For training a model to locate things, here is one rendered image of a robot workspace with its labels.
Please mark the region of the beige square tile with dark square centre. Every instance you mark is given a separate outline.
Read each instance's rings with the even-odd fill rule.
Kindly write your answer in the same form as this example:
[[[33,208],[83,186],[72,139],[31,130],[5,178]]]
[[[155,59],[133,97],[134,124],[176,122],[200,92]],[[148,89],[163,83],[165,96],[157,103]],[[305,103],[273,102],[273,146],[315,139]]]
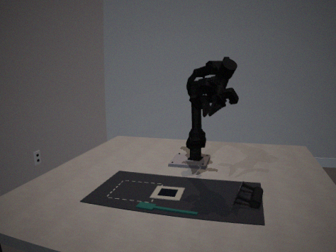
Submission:
[[[175,188],[167,186],[157,186],[150,198],[159,200],[180,201],[185,188]]]

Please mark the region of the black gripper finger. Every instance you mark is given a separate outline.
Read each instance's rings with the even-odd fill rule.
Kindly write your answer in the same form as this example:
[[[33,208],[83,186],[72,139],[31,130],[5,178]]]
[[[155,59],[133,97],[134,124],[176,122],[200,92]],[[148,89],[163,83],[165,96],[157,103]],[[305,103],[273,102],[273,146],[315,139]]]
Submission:
[[[209,116],[212,116],[216,111],[220,110],[222,107],[225,107],[226,104],[219,95],[212,95],[211,108],[209,110]]]
[[[207,114],[209,113],[209,110],[211,108],[210,103],[206,100],[205,97],[199,98],[200,103],[203,106],[203,116],[207,116]]]

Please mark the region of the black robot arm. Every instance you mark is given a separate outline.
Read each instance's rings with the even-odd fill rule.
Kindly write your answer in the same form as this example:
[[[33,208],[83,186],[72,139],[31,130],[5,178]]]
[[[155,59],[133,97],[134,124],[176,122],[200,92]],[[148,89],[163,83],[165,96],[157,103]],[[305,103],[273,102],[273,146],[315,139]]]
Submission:
[[[224,57],[223,61],[208,61],[204,67],[194,69],[193,74],[189,77],[186,88],[188,94],[192,95],[201,94],[205,95],[206,91],[218,92],[218,81],[222,81],[227,86],[228,80],[233,76],[237,68],[237,63],[229,57]],[[205,78],[207,75],[215,74],[215,76]],[[198,81],[194,81],[196,77],[203,77]],[[189,133],[189,138],[186,141],[186,147],[190,149],[190,157],[188,160],[200,161],[201,148],[206,146],[206,133],[201,127],[201,109],[197,110],[191,104],[192,128]]]

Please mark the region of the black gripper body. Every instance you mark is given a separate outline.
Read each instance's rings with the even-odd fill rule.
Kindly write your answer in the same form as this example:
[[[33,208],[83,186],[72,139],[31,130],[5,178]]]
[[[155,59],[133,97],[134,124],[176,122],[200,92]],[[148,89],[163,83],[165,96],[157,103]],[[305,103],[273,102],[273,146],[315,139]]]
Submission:
[[[206,100],[209,103],[212,103],[212,95],[219,95],[224,102],[227,102],[226,99],[230,100],[230,104],[237,104],[237,102],[239,101],[239,97],[236,94],[235,90],[233,88],[226,88],[225,84],[222,81],[218,81],[218,92],[216,93],[215,91],[206,91],[205,92],[206,95],[201,95],[201,94],[196,94],[196,95],[192,95],[190,97],[190,101],[193,104],[193,106],[195,107],[195,109],[200,110],[203,109],[202,104],[199,101],[199,98],[205,97]]]

